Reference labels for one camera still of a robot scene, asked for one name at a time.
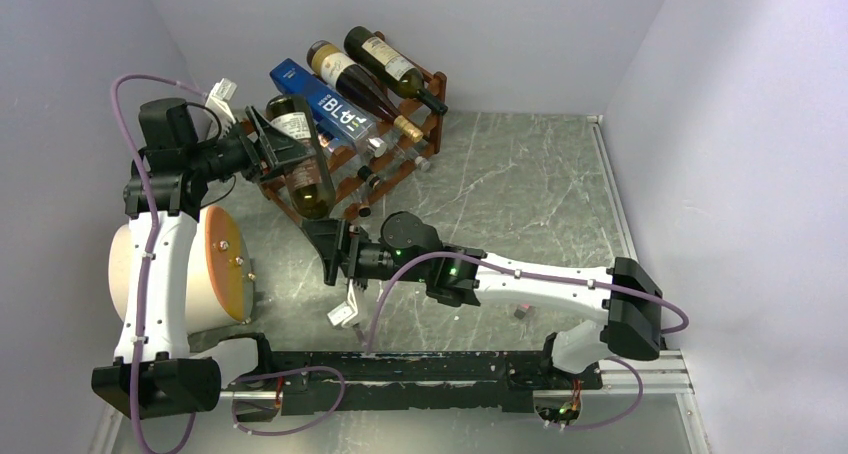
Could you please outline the green wine bottle silver cap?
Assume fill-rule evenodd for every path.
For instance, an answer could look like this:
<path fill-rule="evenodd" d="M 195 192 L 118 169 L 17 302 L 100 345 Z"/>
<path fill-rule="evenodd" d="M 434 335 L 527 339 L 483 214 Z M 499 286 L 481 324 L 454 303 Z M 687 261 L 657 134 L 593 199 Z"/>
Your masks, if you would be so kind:
<path fill-rule="evenodd" d="M 308 102 L 299 95 L 278 95 L 267 103 L 266 114 L 274 128 L 315 151 L 283 174 L 295 211 L 310 220 L 328 217 L 335 207 L 336 192 Z"/>

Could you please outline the blue labelled clear bottle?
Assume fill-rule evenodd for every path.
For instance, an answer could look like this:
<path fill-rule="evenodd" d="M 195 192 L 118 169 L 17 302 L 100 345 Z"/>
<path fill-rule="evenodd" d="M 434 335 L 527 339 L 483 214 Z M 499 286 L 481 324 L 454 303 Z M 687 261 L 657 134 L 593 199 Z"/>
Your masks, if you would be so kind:
<path fill-rule="evenodd" d="M 283 94 L 304 97 L 315 122 L 333 137 L 348 142 L 363 155 L 381 157 L 389 150 L 376 121 L 293 59 L 285 59 L 269 72 Z"/>

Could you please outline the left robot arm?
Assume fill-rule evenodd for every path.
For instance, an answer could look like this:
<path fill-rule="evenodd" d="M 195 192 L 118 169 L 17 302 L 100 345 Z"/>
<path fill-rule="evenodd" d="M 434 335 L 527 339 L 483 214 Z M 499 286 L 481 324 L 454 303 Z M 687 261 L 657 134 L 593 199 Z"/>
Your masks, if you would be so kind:
<path fill-rule="evenodd" d="M 199 354 L 188 345 L 190 250 L 209 183 L 236 173 L 265 181 L 315 154 L 254 107 L 247 119 L 252 135 L 234 125 L 201 141 L 187 100 L 162 98 L 140 108 L 146 145 L 133 152 L 123 194 L 134 256 L 124 326 L 111 365 L 91 376 L 94 393 L 133 421 L 211 411 L 238 379 L 254 390 L 275 380 L 277 362 L 258 334 Z"/>

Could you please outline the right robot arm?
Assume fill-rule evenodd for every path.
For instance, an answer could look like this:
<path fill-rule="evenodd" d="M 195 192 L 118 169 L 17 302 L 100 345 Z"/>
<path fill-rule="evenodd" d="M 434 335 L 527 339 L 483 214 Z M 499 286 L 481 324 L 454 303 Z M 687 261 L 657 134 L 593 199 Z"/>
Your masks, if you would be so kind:
<path fill-rule="evenodd" d="M 610 267 L 569 268 L 509 259 L 443 242 L 437 230 L 410 212 L 396 212 L 377 240 L 346 220 L 307 220 L 301 232 L 317 251 L 325 284 L 346 280 L 346 297 L 329 311 L 335 328 L 365 326 L 371 351 L 377 321 L 368 312 L 368 283 L 380 281 L 383 307 L 400 282 L 424 286 L 438 303 L 459 307 L 528 305 L 567 312 L 580 324 L 556 332 L 539 365 L 550 387 L 565 387 L 589 365 L 610 356 L 653 361 L 662 350 L 662 293 L 631 258 Z"/>

